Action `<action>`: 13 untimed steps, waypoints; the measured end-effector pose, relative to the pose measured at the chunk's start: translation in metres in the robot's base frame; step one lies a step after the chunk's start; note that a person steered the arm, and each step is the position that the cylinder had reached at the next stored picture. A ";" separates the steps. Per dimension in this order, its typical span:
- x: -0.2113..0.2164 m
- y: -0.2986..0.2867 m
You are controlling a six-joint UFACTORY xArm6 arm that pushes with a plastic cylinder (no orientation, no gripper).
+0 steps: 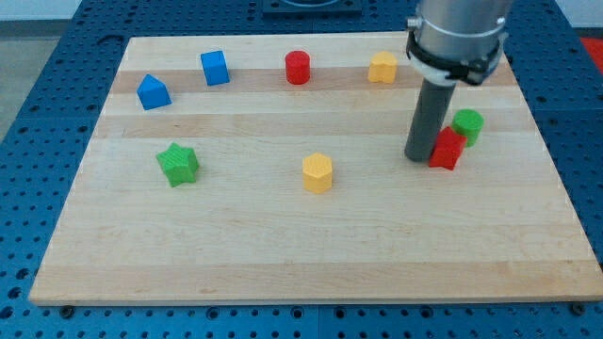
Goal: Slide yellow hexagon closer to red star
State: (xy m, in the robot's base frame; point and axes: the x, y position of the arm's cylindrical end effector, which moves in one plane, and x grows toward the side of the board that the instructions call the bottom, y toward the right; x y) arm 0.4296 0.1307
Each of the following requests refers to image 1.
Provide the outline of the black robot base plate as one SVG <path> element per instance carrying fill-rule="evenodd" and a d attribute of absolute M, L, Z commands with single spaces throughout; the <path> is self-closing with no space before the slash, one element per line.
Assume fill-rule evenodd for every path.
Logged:
<path fill-rule="evenodd" d="M 359 14 L 363 3 L 363 0 L 264 0 L 262 15 Z"/>

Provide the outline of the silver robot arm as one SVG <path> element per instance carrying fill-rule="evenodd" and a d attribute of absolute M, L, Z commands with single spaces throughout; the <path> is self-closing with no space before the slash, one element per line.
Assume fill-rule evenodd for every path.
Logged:
<path fill-rule="evenodd" d="M 423 76 L 404 155 L 425 162 L 459 82 L 481 85 L 507 39 L 512 0 L 421 0 L 407 19 L 406 56 Z"/>

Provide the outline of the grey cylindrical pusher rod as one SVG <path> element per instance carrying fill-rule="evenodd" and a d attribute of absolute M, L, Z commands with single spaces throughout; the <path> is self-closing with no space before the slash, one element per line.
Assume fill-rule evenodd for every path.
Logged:
<path fill-rule="evenodd" d="M 408 159 L 414 162 L 430 159 L 455 87 L 455 83 L 440 86 L 423 80 L 404 148 Z"/>

